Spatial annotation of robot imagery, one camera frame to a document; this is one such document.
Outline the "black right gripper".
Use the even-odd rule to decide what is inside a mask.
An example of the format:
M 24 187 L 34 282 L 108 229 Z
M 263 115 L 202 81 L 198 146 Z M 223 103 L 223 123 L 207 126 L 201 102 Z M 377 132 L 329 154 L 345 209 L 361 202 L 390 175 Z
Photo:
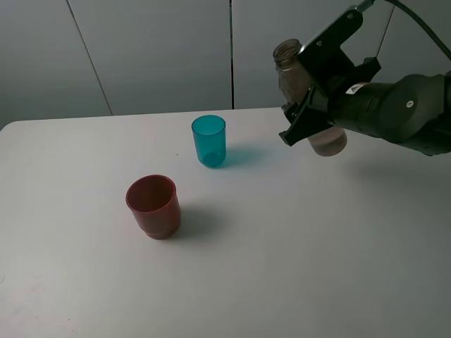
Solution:
M 311 107 L 316 92 L 311 87 L 302 102 L 284 104 L 281 109 L 290 123 L 287 130 L 279 133 L 288 146 L 326 130 L 326 121 L 367 136 L 394 136 L 395 130 L 384 121 L 385 97 L 394 83 L 360 82 L 340 92 L 328 103 L 327 117 Z

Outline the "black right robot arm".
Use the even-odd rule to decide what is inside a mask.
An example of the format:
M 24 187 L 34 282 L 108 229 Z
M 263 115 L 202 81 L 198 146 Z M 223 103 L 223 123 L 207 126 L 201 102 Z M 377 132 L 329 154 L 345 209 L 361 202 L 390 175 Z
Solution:
M 280 137 L 288 146 L 338 126 L 427 156 L 450 152 L 449 75 L 354 84 L 333 99 L 312 89 L 284 114 L 290 126 Z

